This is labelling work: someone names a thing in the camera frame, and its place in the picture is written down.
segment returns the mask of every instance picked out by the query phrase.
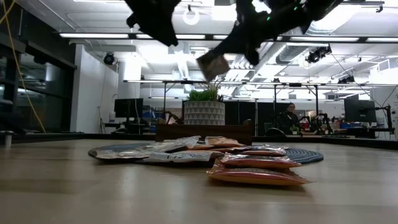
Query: white geometric planter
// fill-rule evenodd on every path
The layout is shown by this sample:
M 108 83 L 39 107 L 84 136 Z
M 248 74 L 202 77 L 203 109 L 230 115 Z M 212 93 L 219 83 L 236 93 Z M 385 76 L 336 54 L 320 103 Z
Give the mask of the white geometric planter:
M 216 101 L 188 101 L 184 104 L 184 124 L 225 125 L 225 104 Z

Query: woven placemat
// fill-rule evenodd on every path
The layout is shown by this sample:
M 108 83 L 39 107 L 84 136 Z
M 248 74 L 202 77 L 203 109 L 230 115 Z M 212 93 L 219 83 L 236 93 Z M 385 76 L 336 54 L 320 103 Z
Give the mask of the woven placemat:
M 90 156 L 95 157 L 96 151 L 99 150 L 114 150 L 116 152 L 123 152 L 128 149 L 134 149 L 139 146 L 146 146 L 147 143 L 139 143 L 139 144 L 124 144 L 124 145 L 115 145 L 115 146 L 104 146 L 96 149 L 91 149 L 88 151 Z M 318 162 L 323 160 L 323 155 L 319 152 L 313 152 L 305 149 L 286 149 L 287 157 L 289 157 L 294 162 L 299 162 L 301 164 L 310 164 L 313 162 Z

